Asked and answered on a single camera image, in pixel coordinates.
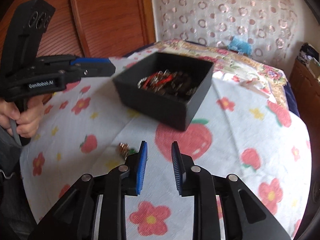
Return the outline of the left hand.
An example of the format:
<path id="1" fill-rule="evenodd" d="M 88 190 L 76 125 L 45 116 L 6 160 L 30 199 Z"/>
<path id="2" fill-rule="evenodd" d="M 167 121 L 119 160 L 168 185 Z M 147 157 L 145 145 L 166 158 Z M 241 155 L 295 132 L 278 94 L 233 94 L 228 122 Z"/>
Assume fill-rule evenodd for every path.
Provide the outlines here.
<path id="1" fill-rule="evenodd" d="M 1 99 L 1 127 L 13 135 L 10 119 L 17 124 L 17 134 L 23 138 L 31 138 L 36 134 L 43 116 L 44 95 L 32 97 L 28 100 L 27 109 L 20 113 L 13 102 Z"/>

